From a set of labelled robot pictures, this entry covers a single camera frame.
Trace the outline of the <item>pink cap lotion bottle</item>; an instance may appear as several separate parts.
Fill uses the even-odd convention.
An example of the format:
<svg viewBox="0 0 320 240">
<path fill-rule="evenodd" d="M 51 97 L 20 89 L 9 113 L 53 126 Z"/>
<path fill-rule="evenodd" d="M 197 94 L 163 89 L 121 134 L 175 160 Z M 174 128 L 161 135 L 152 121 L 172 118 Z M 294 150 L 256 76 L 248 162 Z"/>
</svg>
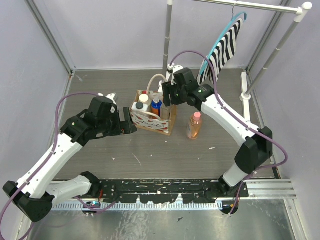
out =
<svg viewBox="0 0 320 240">
<path fill-rule="evenodd" d="M 189 139 L 195 140 L 198 138 L 200 129 L 202 127 L 202 114 L 197 111 L 195 112 L 188 121 L 188 125 L 186 128 L 186 135 Z"/>
</svg>

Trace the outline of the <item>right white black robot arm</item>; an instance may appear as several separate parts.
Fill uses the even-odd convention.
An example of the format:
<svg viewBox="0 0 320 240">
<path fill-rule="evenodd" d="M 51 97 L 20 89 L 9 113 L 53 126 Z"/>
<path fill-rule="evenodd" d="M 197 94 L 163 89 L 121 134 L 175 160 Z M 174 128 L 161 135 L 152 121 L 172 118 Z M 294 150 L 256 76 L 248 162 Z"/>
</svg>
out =
<svg viewBox="0 0 320 240">
<path fill-rule="evenodd" d="M 189 68 L 168 65 L 161 88 L 167 107 L 184 103 L 195 107 L 215 120 L 239 145 L 235 163 L 218 180 L 223 196 L 231 197 L 237 185 L 272 156 L 273 145 L 267 140 L 272 138 L 272 131 L 268 127 L 259 128 L 229 109 L 211 85 L 198 83 Z"/>
</svg>

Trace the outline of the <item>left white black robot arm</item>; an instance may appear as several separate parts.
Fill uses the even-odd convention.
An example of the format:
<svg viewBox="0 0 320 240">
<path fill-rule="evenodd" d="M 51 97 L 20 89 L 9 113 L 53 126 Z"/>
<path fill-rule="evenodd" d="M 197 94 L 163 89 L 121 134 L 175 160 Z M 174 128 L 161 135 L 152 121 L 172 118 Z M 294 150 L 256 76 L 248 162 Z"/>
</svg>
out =
<svg viewBox="0 0 320 240">
<path fill-rule="evenodd" d="M 56 186 L 51 182 L 89 141 L 135 133 L 137 128 L 130 108 L 123 108 L 123 114 L 124 120 L 121 120 L 116 94 L 94 94 L 87 109 L 69 118 L 61 128 L 54 127 L 52 146 L 31 170 L 19 180 L 5 183 L 3 191 L 9 202 L 37 223 L 59 203 L 83 195 L 97 197 L 100 180 L 88 171 Z"/>
</svg>

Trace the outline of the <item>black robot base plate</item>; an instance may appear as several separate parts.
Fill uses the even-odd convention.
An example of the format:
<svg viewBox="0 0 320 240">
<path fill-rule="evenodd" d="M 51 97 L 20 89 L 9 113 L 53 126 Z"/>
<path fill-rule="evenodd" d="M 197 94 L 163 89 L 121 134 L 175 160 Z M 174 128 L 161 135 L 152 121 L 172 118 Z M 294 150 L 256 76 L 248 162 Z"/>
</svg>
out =
<svg viewBox="0 0 320 240">
<path fill-rule="evenodd" d="M 103 179 L 95 193 L 80 195 L 84 199 L 102 199 L 104 203 L 164 204 L 175 203 L 179 197 L 183 204 L 214 203 L 223 198 L 235 198 L 238 186 L 222 190 L 217 179 Z"/>
</svg>

